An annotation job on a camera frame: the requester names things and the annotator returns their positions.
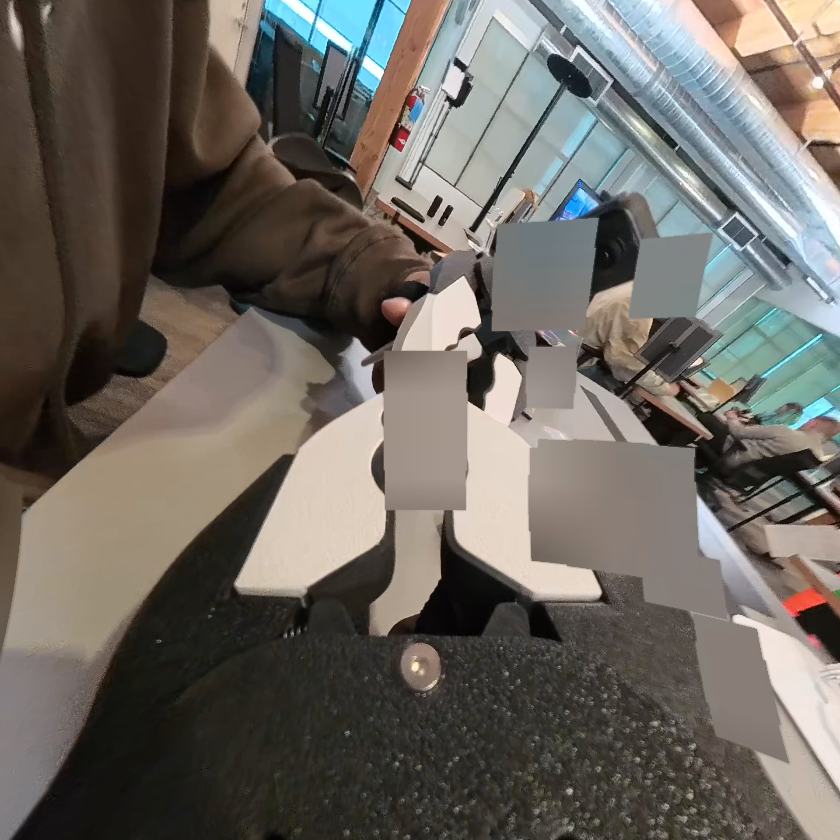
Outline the wall screen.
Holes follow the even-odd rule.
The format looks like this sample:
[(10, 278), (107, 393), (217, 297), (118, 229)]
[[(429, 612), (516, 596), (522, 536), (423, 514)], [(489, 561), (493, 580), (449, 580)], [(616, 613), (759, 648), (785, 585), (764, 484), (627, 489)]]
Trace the wall screen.
[(583, 217), (602, 205), (598, 192), (589, 187), (582, 179), (577, 180), (560, 205), (558, 205), (550, 221), (571, 221)]

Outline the window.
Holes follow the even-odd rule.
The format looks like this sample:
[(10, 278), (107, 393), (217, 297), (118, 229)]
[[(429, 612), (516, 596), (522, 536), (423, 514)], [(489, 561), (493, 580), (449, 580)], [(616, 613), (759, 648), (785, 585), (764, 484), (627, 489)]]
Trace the window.
[(301, 132), (348, 164), (411, 3), (262, 3), (246, 90), (265, 140)]

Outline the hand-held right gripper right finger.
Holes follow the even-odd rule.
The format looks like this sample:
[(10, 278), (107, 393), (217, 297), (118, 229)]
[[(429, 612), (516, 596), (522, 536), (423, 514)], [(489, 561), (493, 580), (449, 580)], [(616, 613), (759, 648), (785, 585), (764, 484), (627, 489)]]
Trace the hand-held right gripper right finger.
[(453, 512), (455, 547), (530, 601), (599, 601), (595, 573), (531, 556), (532, 447), (478, 407), (467, 408), (465, 510)]

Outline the light panel on stand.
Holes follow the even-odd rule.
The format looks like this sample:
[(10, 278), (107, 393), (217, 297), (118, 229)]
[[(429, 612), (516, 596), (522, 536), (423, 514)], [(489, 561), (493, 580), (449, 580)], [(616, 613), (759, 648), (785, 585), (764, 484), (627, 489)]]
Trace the light panel on stand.
[(448, 63), (431, 104), (425, 107), (419, 120), (406, 162), (395, 178), (399, 186), (408, 191), (414, 188), (447, 116), (465, 103), (473, 86), (472, 81), (473, 76), (462, 59), (456, 57)]

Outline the ribbed silver ventilation duct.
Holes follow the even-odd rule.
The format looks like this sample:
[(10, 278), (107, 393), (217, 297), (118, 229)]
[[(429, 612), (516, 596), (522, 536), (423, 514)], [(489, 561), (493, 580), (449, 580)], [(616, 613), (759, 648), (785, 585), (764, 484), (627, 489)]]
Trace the ribbed silver ventilation duct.
[(604, 185), (605, 190), (613, 195), (644, 195), (661, 237), (711, 233), (699, 308), (743, 283), (752, 282), (758, 289), (784, 289), (802, 278), (753, 220), (715, 188), (704, 168), (685, 155), (680, 145), (673, 145), (671, 138), (661, 135), (567, 27), (549, 25), (546, 39), (588, 71), (595, 88), (602, 87), (601, 96), (587, 101), (586, 107), (641, 161), (644, 173), (619, 175), (618, 181)]
[(738, 152), (766, 174), (803, 225), (801, 240), (820, 240), (838, 261), (838, 188), (695, 4), (612, 1), (611, 6)]

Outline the person's brown jacket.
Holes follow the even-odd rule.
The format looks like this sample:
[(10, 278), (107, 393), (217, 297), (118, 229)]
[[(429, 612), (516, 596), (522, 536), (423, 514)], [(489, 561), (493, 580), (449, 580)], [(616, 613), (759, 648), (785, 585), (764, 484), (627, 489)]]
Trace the person's brown jacket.
[(261, 291), (288, 174), (209, 34), (209, 2), (2, 2), (2, 477), (77, 460), (150, 277)]

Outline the black round-base stand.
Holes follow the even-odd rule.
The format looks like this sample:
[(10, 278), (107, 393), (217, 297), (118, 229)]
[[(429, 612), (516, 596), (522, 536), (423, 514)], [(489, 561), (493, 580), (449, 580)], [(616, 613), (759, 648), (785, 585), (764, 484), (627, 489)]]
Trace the black round-base stand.
[(497, 199), (504, 192), (510, 179), (515, 174), (532, 143), (536, 140), (543, 128), (543, 125), (549, 119), (552, 110), (562, 99), (562, 96), (567, 91), (570, 91), (571, 94), (578, 99), (588, 98), (592, 94), (592, 86), (588, 77), (569, 59), (566, 59), (559, 54), (551, 54), (548, 56), (546, 64), (551, 77), (558, 82), (558, 87), (549, 100), (546, 108), (542, 111), (539, 120), (531, 129), (525, 141), (522, 142), (517, 154), (509, 164), (504, 175), (500, 178), (483, 207), (479, 210), (475, 220), (466, 229), (469, 236), (473, 236), (477, 233), (478, 228), (482, 225), (489, 211), (497, 203)]

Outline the person's left hand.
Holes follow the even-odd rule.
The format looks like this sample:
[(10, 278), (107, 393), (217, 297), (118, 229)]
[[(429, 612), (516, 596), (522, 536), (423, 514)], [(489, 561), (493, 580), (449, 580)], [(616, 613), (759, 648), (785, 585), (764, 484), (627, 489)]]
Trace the person's left hand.
[(383, 300), (381, 313), (386, 321), (398, 327), (406, 317), (411, 306), (428, 294), (428, 284), (421, 280), (410, 279), (404, 282), (396, 293)]

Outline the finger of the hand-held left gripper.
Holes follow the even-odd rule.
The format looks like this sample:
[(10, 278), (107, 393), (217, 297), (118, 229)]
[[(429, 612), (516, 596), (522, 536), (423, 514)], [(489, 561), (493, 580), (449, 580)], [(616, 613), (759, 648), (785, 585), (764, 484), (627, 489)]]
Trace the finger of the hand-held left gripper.
[(510, 424), (518, 404), (522, 374), (509, 358), (493, 358), (490, 388), (486, 392), (486, 414), (500, 424)]

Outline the red fire extinguisher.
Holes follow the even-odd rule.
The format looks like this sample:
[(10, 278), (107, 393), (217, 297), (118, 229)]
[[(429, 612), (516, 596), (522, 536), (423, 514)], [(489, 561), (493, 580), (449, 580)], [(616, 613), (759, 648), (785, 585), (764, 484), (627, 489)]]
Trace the red fire extinguisher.
[(404, 151), (415, 124), (423, 114), (429, 91), (429, 87), (415, 85), (408, 92), (390, 139), (391, 147), (397, 152)]

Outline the wooden post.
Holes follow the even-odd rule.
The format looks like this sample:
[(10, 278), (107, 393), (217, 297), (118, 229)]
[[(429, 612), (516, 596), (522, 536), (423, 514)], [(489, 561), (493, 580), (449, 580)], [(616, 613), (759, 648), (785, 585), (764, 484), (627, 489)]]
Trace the wooden post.
[(362, 198), (367, 199), (390, 146), (405, 100), (424, 66), (449, 1), (412, 1), (350, 157)]

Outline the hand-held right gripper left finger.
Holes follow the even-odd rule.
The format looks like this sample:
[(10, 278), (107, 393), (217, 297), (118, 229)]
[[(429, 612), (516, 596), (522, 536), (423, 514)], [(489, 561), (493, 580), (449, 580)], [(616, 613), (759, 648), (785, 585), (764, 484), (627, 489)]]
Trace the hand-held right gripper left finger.
[(299, 448), (235, 580), (241, 595), (379, 597), (394, 574), (393, 518), (372, 463), (383, 395)]

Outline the dark monitor on stand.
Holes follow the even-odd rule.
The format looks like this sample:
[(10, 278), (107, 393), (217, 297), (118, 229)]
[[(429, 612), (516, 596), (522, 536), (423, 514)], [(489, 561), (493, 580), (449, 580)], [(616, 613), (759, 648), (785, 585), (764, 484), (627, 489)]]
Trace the dark monitor on stand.
[(635, 353), (643, 372), (654, 372), (665, 382), (678, 380), (722, 336), (698, 318), (669, 318)]

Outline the person's left forearm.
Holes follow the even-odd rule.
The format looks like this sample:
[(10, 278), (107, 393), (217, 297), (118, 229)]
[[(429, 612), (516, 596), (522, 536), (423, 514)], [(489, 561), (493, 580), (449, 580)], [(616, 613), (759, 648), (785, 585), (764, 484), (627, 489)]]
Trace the person's left forearm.
[(258, 136), (205, 148), (170, 136), (152, 274), (171, 286), (222, 287), (377, 350), (399, 318), (383, 304), (428, 270), (393, 226), (295, 177)]

